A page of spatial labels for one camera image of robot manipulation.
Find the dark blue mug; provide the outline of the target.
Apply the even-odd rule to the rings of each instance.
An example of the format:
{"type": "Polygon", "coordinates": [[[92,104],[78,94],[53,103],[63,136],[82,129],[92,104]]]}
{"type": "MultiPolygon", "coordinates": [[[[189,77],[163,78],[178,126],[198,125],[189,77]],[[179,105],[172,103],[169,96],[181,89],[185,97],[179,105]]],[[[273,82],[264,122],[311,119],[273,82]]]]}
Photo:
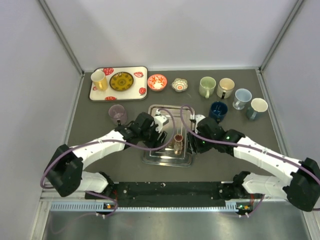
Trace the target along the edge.
{"type": "Polygon", "coordinates": [[[208,116],[219,124],[223,121],[227,112],[228,106],[221,101],[216,101],[211,104],[208,116]]]}

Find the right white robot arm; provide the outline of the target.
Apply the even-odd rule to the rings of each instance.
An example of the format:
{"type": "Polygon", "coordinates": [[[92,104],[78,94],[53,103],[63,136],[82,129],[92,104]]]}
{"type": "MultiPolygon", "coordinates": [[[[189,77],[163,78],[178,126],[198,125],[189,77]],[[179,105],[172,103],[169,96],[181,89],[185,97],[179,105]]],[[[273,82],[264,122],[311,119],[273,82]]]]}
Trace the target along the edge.
{"type": "Polygon", "coordinates": [[[243,133],[225,131],[214,119],[192,114],[193,130],[188,131],[192,153],[202,154],[214,149],[236,159],[247,161],[269,176],[243,171],[233,179],[233,192],[239,198],[262,194],[287,200],[296,208],[311,212],[320,198],[320,167],[307,157],[291,158],[254,142],[243,133]]]}

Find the cream speckled mug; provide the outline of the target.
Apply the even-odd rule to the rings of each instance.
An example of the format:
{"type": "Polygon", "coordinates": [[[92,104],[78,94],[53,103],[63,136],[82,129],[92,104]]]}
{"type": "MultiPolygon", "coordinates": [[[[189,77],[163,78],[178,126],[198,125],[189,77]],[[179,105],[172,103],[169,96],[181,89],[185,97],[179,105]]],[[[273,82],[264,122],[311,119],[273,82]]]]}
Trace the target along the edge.
{"type": "Polygon", "coordinates": [[[231,96],[235,88],[235,82],[230,78],[222,78],[218,85],[216,94],[221,99],[227,99],[231,96]]]}

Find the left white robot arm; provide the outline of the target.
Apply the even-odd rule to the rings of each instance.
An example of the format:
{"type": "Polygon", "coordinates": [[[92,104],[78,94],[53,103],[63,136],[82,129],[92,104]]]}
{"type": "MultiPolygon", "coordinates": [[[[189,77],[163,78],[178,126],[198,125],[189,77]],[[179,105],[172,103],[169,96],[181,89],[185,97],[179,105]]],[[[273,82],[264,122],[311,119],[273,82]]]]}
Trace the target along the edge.
{"type": "Polygon", "coordinates": [[[59,146],[53,154],[44,176],[61,197],[76,191],[94,192],[102,198],[109,198],[114,191],[112,181],[105,173],[86,172],[94,162],[139,142],[144,151],[160,150],[165,146],[167,133],[163,130],[169,118],[157,113],[151,116],[142,112],[129,124],[118,126],[108,134],[83,145],[59,146]]]}

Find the grey blue mug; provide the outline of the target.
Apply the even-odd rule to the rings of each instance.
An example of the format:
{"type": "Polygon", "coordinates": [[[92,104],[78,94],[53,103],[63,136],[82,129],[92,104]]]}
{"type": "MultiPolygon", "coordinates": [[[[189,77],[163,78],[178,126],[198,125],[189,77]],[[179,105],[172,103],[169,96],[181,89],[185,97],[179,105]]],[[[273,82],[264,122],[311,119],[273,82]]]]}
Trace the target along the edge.
{"type": "Polygon", "coordinates": [[[250,121],[257,120],[268,110],[268,103],[262,98],[254,98],[248,109],[246,110],[246,117],[250,121]]]}

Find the pale blue footed mug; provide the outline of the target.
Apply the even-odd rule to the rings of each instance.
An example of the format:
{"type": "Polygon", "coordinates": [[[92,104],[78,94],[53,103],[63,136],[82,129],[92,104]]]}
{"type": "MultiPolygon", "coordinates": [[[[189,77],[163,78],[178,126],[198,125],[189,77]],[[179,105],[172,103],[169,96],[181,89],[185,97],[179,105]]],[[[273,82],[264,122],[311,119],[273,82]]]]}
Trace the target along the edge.
{"type": "Polygon", "coordinates": [[[232,106],[236,110],[243,110],[248,102],[252,99],[252,93],[245,88],[240,88],[235,91],[234,101],[232,106]]]}

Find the dark red brown mug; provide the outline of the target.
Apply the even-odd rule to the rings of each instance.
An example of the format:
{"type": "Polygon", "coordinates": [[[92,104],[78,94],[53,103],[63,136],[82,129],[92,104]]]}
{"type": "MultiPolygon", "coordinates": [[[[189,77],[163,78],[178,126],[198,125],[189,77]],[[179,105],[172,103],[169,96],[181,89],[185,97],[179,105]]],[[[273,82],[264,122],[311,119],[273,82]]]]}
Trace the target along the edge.
{"type": "Polygon", "coordinates": [[[175,155],[180,155],[184,147],[184,138],[181,134],[176,134],[173,138],[173,151],[175,155]]]}

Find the lilac mug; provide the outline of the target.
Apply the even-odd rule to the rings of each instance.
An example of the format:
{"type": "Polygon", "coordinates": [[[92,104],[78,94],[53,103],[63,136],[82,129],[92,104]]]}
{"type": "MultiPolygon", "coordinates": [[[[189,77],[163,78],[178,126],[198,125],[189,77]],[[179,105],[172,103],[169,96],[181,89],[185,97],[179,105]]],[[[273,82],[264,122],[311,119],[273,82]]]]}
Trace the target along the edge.
{"type": "Polygon", "coordinates": [[[128,120],[126,109],[120,105],[112,105],[108,110],[108,116],[115,125],[125,125],[128,120]]]}

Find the light green mug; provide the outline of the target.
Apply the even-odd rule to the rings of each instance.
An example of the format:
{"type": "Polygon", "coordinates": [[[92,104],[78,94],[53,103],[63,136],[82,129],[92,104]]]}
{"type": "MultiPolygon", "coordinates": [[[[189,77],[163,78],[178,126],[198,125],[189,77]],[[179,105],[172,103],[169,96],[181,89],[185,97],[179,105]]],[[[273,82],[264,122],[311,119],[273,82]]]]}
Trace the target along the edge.
{"type": "Polygon", "coordinates": [[[216,84],[216,80],[213,77],[203,77],[199,82],[199,94],[208,99],[213,94],[216,84]]]}

